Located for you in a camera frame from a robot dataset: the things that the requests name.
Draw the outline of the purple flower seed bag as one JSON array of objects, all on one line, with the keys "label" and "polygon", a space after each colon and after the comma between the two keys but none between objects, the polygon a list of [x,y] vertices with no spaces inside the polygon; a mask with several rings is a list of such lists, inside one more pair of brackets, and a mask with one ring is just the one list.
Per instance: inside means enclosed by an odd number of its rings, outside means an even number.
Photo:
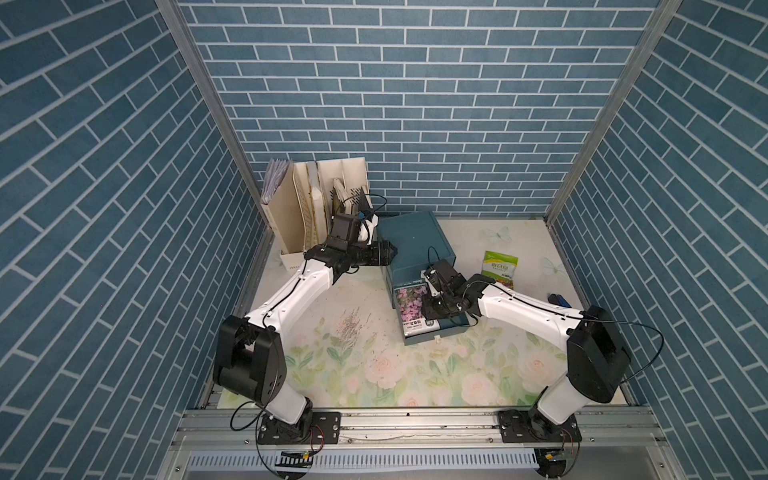
[{"label": "purple flower seed bag", "polygon": [[425,283],[394,290],[396,310],[406,339],[440,329],[438,320],[427,320],[422,312],[423,297],[428,293],[429,288]]}]

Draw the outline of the green flower seed bag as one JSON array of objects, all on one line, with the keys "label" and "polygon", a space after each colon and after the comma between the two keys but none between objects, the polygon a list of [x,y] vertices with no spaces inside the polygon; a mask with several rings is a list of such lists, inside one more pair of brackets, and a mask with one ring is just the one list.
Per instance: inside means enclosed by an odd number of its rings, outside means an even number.
[{"label": "green flower seed bag", "polygon": [[481,274],[513,289],[518,261],[519,259],[513,255],[486,251],[483,257]]}]

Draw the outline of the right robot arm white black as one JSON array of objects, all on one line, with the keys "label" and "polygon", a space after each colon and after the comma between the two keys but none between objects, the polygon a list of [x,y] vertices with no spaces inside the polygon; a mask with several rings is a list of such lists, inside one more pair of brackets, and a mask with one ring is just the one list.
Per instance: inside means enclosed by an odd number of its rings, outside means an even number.
[{"label": "right robot arm white black", "polygon": [[631,354],[615,324],[598,317],[599,308],[548,304],[482,274],[465,278],[444,260],[423,271],[422,278],[429,288],[422,300],[426,319],[484,316],[523,329],[563,351],[565,373],[543,390],[526,413],[527,426],[536,437],[555,432],[589,403],[612,401]]}]

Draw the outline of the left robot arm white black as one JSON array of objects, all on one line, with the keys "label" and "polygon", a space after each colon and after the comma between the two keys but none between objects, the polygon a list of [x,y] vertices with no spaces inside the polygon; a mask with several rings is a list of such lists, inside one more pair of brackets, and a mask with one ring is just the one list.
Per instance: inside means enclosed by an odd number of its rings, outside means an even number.
[{"label": "left robot arm white black", "polygon": [[349,270],[391,264],[397,248],[374,238],[377,225],[372,210],[335,215],[326,240],[304,252],[285,285],[245,316],[226,318],[217,335],[214,383],[290,426],[306,424],[310,400],[287,384],[284,337]]}]

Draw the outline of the teal drawer cabinet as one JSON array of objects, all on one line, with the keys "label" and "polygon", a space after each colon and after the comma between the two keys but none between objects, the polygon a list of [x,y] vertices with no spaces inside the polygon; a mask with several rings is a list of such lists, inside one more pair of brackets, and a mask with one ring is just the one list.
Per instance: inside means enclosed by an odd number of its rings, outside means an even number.
[{"label": "teal drawer cabinet", "polygon": [[377,230],[380,240],[391,242],[397,249],[391,264],[384,268],[390,288],[418,283],[421,272],[439,260],[455,264],[455,252],[432,212],[385,217]]}]

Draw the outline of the teal drawer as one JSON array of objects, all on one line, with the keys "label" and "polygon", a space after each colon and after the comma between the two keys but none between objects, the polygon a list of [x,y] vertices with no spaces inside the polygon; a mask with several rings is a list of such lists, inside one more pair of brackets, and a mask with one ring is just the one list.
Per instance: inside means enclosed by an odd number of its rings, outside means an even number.
[{"label": "teal drawer", "polygon": [[467,315],[449,314],[425,281],[394,287],[392,303],[406,346],[458,335],[470,327]]}]

